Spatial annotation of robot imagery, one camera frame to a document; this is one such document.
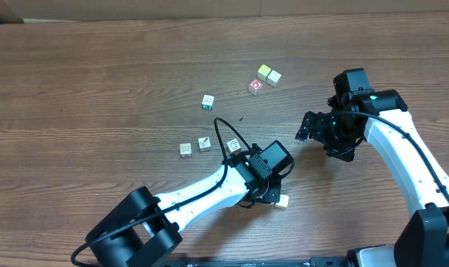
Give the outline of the acorn picture wooden block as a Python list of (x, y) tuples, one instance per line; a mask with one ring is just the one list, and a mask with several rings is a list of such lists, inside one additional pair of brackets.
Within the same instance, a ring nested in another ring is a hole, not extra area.
[(287, 208), (289, 204), (289, 196), (285, 194), (280, 195), (280, 199), (275, 203), (276, 208)]

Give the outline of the red edged picture block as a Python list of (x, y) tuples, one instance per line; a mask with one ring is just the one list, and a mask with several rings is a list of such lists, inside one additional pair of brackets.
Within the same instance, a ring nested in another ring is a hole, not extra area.
[(230, 154), (238, 154), (241, 152), (242, 147), (237, 139), (232, 139), (226, 143), (226, 149)]

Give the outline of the hammer picture wooden block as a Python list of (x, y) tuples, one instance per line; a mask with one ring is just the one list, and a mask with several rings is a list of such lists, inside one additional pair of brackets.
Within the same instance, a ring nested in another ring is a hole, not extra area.
[(210, 142), (210, 138), (208, 136), (199, 138), (197, 141), (198, 141), (200, 152), (211, 150), (211, 142)]

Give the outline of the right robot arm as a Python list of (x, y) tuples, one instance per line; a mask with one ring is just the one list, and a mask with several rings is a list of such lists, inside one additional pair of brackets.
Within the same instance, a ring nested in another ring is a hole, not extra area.
[(329, 113), (307, 112), (296, 139), (351, 162), (362, 142), (381, 156), (402, 192), (409, 222), (393, 245), (348, 251), (342, 266), (449, 266), (449, 176), (420, 137), (396, 90), (376, 91), (364, 69), (333, 79)]

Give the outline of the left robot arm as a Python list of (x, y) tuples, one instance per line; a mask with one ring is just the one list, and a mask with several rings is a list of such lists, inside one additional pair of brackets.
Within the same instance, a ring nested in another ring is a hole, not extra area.
[(282, 175), (262, 165), (221, 165), (185, 188), (152, 195), (132, 191), (86, 236), (100, 266), (160, 266), (182, 242), (187, 227), (241, 201), (280, 199)]

